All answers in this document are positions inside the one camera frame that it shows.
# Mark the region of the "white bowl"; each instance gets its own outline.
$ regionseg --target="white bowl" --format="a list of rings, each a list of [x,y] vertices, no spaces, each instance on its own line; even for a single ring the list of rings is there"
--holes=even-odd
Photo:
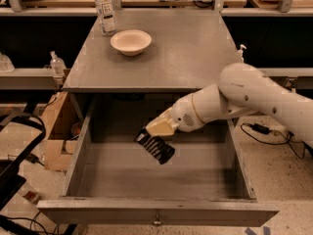
[[[126,56],[136,56],[151,43],[151,37],[137,29],[124,30],[111,38],[111,46]]]

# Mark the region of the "gray tabletop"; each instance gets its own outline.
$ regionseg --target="gray tabletop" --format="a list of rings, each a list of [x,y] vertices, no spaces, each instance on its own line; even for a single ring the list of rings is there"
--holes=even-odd
[[[111,47],[95,22],[70,73],[68,92],[179,92],[215,82],[227,65],[241,62],[226,25],[214,11],[122,9],[117,31],[144,30],[151,45],[135,57]]]

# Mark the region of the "small white bottle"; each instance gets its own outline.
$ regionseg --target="small white bottle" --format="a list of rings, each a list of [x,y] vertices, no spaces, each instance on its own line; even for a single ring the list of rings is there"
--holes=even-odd
[[[10,58],[0,52],[0,72],[11,72],[14,69]]]
[[[40,199],[39,194],[27,182],[24,183],[18,193],[32,204],[37,204]]]
[[[63,59],[59,58],[54,51],[50,52],[51,62],[50,66],[53,72],[57,75],[65,75],[66,65]]]
[[[95,0],[100,29],[103,35],[113,35],[116,33],[116,25],[112,0]]]

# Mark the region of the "floor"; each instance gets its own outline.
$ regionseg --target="floor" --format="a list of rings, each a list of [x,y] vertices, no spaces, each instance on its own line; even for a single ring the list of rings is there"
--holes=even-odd
[[[242,117],[236,126],[236,133],[242,149],[246,170],[250,176],[258,202],[275,203],[280,212],[266,222],[262,227],[199,227],[199,226],[142,226],[142,225],[78,225],[75,235],[138,235],[138,234],[171,234],[171,235],[301,235],[313,234],[313,158],[306,152],[305,158],[298,158],[288,145],[271,146],[261,144],[247,136],[240,128],[243,122],[260,123],[271,129],[284,132],[270,117]],[[248,133],[266,142],[282,142],[280,134],[264,136],[245,128]],[[0,132],[0,159],[8,155],[17,155],[36,133],[29,127],[10,123]],[[33,154],[44,157],[44,142],[38,145]],[[296,150],[301,154],[301,147]],[[65,178],[65,172],[45,170],[41,164],[23,162],[20,167],[29,184],[40,194],[41,199],[57,199]],[[1,214],[9,217],[35,218],[38,213],[36,205],[16,194],[1,210]],[[36,217],[49,234],[58,234],[56,224],[44,214]],[[15,220],[26,227],[32,226],[37,231],[42,228],[28,220]],[[59,233],[66,229],[59,226]],[[9,234],[0,229],[0,234]]]

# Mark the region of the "drawer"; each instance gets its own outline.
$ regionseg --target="drawer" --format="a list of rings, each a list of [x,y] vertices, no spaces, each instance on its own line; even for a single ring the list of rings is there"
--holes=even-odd
[[[38,208],[56,223],[261,226],[278,209],[257,203],[231,120],[164,139],[160,165],[134,142],[178,94],[99,94],[85,116],[58,200]]]

